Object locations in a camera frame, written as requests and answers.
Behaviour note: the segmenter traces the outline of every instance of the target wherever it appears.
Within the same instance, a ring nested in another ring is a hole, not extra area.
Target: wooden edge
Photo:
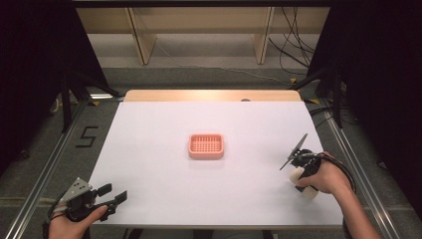
[[[290,90],[131,90],[124,102],[301,102]]]

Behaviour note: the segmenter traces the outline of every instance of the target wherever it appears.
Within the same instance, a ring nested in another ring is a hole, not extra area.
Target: human hand
[[[351,190],[350,183],[344,173],[334,164],[323,160],[316,174],[303,177],[297,181],[296,186],[314,186],[324,193],[337,194],[338,191]]]
[[[49,239],[81,239],[85,231],[106,211],[107,206],[101,206],[80,222],[73,222],[63,212],[57,212],[50,223]]]

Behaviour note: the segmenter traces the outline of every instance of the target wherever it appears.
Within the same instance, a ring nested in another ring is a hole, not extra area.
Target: floor
[[[312,48],[318,35],[302,35]],[[292,81],[305,77],[307,68],[302,51],[287,44],[284,50],[302,64],[283,54],[269,44],[265,64],[258,65],[249,35],[158,35],[148,65],[141,66],[130,35],[90,35],[99,62],[110,86],[120,92],[129,89],[286,89]],[[271,36],[282,47],[285,38]],[[317,81],[301,89],[300,94],[309,101],[309,110],[329,104],[327,99],[314,104]],[[90,89],[93,94],[100,93]],[[14,161],[0,178],[0,237],[8,235],[9,228],[21,213],[27,213],[21,238],[40,238],[41,224],[52,201],[75,180],[77,176],[89,179],[106,139],[118,100],[95,100],[83,108],[73,105],[75,118],[72,133],[61,134],[61,111],[46,119],[28,151],[29,158]],[[368,217],[384,238],[422,238],[422,222],[401,193],[388,169],[379,167],[379,159],[371,142],[348,110],[342,105],[343,128],[336,127],[330,112],[313,117],[324,149],[360,172],[358,197]],[[85,145],[81,135],[87,126],[98,128],[92,147]],[[57,148],[58,142],[63,148]],[[55,164],[49,164],[51,158]],[[40,175],[50,165],[51,173],[40,182]],[[37,190],[34,186],[42,184]],[[27,198],[38,195],[33,207],[22,211]],[[95,226],[93,238],[121,238],[124,228]],[[279,238],[343,238],[341,229],[287,229],[274,231]]]

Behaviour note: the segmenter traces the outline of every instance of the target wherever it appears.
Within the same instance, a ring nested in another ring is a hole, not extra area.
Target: white sheet
[[[188,155],[191,133],[221,133],[218,160]],[[340,225],[331,195],[307,200],[279,170],[303,148],[322,151],[300,102],[121,103],[90,184],[112,183],[128,199],[104,224],[147,227],[283,227]]]

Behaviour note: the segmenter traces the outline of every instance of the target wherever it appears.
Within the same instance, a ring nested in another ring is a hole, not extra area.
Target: pink basket
[[[218,159],[224,155],[223,135],[215,133],[192,134],[189,156],[195,159]]]

